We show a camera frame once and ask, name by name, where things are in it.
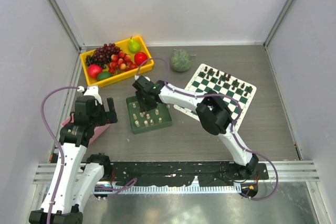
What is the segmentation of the green white chess board mat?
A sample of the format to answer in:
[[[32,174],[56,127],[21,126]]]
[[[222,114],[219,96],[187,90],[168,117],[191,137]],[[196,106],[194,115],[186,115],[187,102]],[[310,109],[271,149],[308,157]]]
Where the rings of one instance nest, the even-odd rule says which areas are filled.
[[[185,90],[198,93],[208,93],[213,90],[224,94],[223,100],[232,112],[232,119],[236,121],[234,128],[238,130],[252,103],[257,87],[203,63],[194,72]]]

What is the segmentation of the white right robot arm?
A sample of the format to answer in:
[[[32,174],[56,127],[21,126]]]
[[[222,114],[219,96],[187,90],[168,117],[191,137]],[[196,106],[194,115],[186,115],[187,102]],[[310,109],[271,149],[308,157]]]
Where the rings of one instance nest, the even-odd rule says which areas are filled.
[[[230,151],[237,172],[243,179],[256,174],[258,156],[250,150],[238,134],[232,112],[223,100],[224,95],[215,91],[191,92],[165,81],[152,82],[148,77],[136,75],[133,87],[143,111],[155,109],[159,103],[173,104],[196,112],[203,129],[217,136]]]

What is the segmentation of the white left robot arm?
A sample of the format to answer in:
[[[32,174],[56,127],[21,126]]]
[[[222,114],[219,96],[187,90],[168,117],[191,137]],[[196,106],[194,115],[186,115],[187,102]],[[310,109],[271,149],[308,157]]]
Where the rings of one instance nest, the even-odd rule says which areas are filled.
[[[39,210],[30,213],[29,223],[82,223],[83,209],[96,183],[112,176],[113,166],[104,154],[92,154],[77,176],[83,156],[97,126],[117,123],[113,98],[107,98],[109,111],[93,95],[75,102],[73,121],[60,131],[60,153],[49,191]]]

